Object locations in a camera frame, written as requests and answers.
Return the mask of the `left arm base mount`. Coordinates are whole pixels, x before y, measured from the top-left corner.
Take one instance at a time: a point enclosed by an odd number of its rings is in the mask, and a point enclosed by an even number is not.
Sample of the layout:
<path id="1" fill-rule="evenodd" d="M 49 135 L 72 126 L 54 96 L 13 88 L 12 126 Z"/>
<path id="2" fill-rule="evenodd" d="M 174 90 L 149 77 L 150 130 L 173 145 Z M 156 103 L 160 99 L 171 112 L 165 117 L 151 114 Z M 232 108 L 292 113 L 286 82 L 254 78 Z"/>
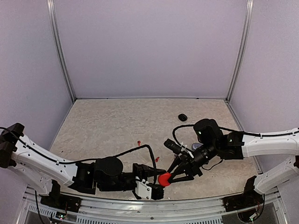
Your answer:
<path id="1" fill-rule="evenodd" d="M 52 208 L 78 213 L 82 199 L 75 196 L 61 194 L 60 185 L 52 180 L 52 188 L 47 196 L 41 196 L 40 203 Z"/>

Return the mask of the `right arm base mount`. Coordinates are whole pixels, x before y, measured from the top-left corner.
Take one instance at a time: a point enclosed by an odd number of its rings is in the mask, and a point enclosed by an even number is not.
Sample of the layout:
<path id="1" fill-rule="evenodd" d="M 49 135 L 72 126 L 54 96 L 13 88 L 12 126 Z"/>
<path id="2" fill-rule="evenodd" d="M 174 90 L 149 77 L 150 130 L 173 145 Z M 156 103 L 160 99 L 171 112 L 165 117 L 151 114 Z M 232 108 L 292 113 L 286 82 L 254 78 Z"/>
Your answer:
<path id="1" fill-rule="evenodd" d="M 255 175 L 247 180 L 242 193 L 222 199 L 226 212 L 246 209 L 237 213 L 239 220 L 245 224 L 253 224 L 262 215 L 265 206 L 265 194 L 254 191 L 256 178 Z"/>

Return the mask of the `left aluminium corner post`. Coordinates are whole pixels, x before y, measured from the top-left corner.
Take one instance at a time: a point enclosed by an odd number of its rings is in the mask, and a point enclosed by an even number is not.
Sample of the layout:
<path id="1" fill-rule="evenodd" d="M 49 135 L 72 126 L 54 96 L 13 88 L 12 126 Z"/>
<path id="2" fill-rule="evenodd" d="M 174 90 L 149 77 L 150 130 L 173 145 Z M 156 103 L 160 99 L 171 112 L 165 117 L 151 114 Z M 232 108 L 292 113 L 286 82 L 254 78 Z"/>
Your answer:
<path id="1" fill-rule="evenodd" d="M 61 71 L 63 74 L 63 79 L 65 82 L 69 97 L 71 99 L 71 102 L 74 104 L 75 101 L 77 100 L 77 98 L 75 95 L 73 85 L 71 83 L 71 78 L 68 73 L 65 56 L 63 53 L 63 48 L 62 48 L 60 35 L 59 35 L 54 0 L 47 0 L 47 8 L 48 8 L 48 14 L 49 14 L 49 18 L 50 18 L 50 25 L 51 25 L 52 35 L 53 35 L 53 39 L 54 39 L 54 44 L 55 44 L 55 48 L 56 48 L 56 52 L 57 52 L 57 57 L 58 57 L 58 61 L 59 61 Z"/>

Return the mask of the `red round case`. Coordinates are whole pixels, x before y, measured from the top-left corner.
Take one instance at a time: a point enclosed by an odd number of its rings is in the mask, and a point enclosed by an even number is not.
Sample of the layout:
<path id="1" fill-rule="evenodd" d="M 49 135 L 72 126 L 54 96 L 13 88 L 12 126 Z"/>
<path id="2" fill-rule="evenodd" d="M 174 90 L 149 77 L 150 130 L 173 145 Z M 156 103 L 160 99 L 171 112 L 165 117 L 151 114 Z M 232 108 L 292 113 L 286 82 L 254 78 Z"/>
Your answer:
<path id="1" fill-rule="evenodd" d="M 167 187 L 170 185 L 170 182 L 169 182 L 170 178 L 171 178 L 171 174 L 168 172 L 161 174 L 158 177 L 158 183 L 163 187 Z"/>

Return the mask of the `black earbud charging case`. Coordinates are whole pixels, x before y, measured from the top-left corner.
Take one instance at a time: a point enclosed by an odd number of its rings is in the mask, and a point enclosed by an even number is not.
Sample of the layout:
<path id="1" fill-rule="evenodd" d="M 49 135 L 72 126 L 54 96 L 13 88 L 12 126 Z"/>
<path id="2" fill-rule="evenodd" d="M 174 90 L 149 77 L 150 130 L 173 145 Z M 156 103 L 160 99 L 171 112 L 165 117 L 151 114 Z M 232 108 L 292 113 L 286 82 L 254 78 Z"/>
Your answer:
<path id="1" fill-rule="evenodd" d="M 182 122 L 185 122 L 187 121 L 188 117 L 185 114 L 181 113 L 178 115 L 178 119 Z"/>

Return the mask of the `grey oval charging case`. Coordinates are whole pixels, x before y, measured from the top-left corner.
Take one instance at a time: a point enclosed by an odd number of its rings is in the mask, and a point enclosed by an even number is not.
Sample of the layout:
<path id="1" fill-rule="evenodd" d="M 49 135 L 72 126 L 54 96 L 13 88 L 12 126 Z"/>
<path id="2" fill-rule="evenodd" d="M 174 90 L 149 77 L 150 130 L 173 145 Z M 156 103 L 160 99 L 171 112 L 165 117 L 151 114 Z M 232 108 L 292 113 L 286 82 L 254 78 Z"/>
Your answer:
<path id="1" fill-rule="evenodd" d="M 197 148 L 199 148 L 200 146 L 202 146 L 202 144 L 201 143 L 193 143 L 192 144 L 192 151 L 195 151 Z"/>

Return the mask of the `front aluminium rail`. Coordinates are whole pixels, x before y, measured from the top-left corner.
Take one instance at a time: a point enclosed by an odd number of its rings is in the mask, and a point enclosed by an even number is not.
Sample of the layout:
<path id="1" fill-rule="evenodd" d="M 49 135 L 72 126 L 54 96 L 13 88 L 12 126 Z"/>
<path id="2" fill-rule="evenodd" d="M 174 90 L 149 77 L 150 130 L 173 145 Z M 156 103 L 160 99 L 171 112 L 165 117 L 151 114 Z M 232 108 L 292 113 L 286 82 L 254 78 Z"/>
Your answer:
<path id="1" fill-rule="evenodd" d="M 62 210 L 39 204 L 45 224 L 243 224 L 239 216 L 250 209 L 227 212 L 226 196 L 243 191 L 245 182 L 203 181 L 178 183 L 165 189 L 163 200 L 136 200 L 126 192 L 97 192 L 96 195 L 77 193 L 62 188 L 67 196 L 82 199 L 76 212 L 67 212 L 65 220 L 55 215 Z M 254 224 L 290 224 L 277 188 L 266 194 L 265 208 Z M 41 224 L 37 214 L 34 190 L 27 187 L 13 224 Z"/>

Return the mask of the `aluminium corner post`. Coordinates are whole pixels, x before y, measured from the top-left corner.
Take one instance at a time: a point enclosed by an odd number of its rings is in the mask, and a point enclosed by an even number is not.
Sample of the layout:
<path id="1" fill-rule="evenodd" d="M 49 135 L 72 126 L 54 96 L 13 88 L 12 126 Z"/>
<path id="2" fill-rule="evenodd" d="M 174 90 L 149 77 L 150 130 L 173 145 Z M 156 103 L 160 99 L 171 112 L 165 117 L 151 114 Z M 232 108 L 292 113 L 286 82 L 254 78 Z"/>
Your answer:
<path id="1" fill-rule="evenodd" d="M 254 5 L 253 0 L 247 0 L 240 46 L 239 46 L 239 49 L 238 49 L 238 54 L 237 54 L 237 59 L 236 59 L 234 70 L 233 70 L 232 79 L 231 79 L 229 89 L 228 89 L 228 93 L 227 93 L 227 96 L 226 96 L 226 101 L 227 101 L 228 104 L 232 100 L 233 93 L 235 91 L 236 84 L 237 84 L 237 79 L 238 79 L 239 74 L 240 74 L 242 61 L 243 61 L 243 57 L 244 57 L 245 50 L 246 50 L 247 39 L 248 39 L 249 31 L 250 31 L 253 5 Z"/>
<path id="2" fill-rule="evenodd" d="M 48 14 L 49 14 L 49 18 L 50 18 L 50 25 L 51 25 L 52 35 L 53 35 L 53 39 L 54 39 L 54 44 L 55 44 L 55 48 L 56 48 L 56 52 L 57 52 L 57 57 L 58 57 L 58 61 L 59 61 L 61 71 L 63 74 L 63 79 L 65 82 L 69 97 L 71 99 L 71 102 L 74 104 L 75 101 L 77 100 L 77 98 L 75 95 L 73 85 L 71 83 L 71 78 L 68 73 L 65 56 L 63 53 L 63 48 L 62 48 L 60 35 L 59 35 L 54 0 L 47 0 L 47 8 L 48 8 Z"/>

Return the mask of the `right aluminium corner post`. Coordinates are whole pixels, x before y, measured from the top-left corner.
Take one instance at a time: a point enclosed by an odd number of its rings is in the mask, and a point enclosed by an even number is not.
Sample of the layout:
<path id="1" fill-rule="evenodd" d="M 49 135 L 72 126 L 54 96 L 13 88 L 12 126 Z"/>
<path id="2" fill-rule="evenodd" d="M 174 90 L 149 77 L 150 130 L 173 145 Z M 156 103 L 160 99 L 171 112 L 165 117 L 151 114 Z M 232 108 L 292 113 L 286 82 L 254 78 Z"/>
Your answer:
<path id="1" fill-rule="evenodd" d="M 239 74 L 240 74 L 242 61 L 243 61 L 243 57 L 244 57 L 245 50 L 246 50 L 247 39 L 248 39 L 249 31 L 250 31 L 253 5 L 254 5 L 253 0 L 247 0 L 240 46 L 239 46 L 239 49 L 238 49 L 238 54 L 237 54 L 237 59 L 236 59 L 234 70 L 233 70 L 232 79 L 231 79 L 229 89 L 228 89 L 228 93 L 227 93 L 227 96 L 226 96 L 226 101 L 227 101 L 228 104 L 232 100 L 233 93 L 235 91 L 236 84 L 237 84 L 237 79 L 238 79 Z"/>

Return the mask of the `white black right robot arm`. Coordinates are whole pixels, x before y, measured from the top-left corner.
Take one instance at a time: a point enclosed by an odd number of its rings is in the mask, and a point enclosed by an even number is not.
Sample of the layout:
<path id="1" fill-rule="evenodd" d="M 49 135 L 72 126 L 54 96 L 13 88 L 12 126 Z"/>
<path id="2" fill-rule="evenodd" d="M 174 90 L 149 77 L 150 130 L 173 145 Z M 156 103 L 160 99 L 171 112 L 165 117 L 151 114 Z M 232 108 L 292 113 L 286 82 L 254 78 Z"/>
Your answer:
<path id="1" fill-rule="evenodd" d="M 177 154 L 167 172 L 158 177 L 161 186 L 175 182 L 193 180 L 203 173 L 200 168 L 212 158 L 222 160 L 242 160 L 258 155 L 286 154 L 288 158 L 264 174 L 247 180 L 239 203 L 249 207 L 270 189 L 299 175 L 299 130 L 294 128 L 283 132 L 247 133 L 218 126 L 214 119 L 202 119 L 191 127 L 194 129 L 201 146 L 191 151 L 178 140 L 167 139 L 164 145 Z"/>

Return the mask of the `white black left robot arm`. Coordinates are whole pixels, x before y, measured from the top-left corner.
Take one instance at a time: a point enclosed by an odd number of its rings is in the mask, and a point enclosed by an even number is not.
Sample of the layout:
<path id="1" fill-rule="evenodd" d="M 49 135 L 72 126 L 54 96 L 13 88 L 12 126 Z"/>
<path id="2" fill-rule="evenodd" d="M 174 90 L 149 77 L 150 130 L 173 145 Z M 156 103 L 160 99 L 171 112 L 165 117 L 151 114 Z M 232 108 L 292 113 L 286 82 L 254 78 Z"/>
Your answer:
<path id="1" fill-rule="evenodd" d="M 164 170 L 133 163 L 131 172 L 123 171 L 119 155 L 71 161 L 34 143 L 15 123 L 1 127 L 0 166 L 21 176 L 53 206 L 65 204 L 65 196 L 55 188 L 64 185 L 76 192 L 94 195 L 101 192 L 132 191 L 137 199 L 161 200 L 164 188 L 157 176 Z"/>

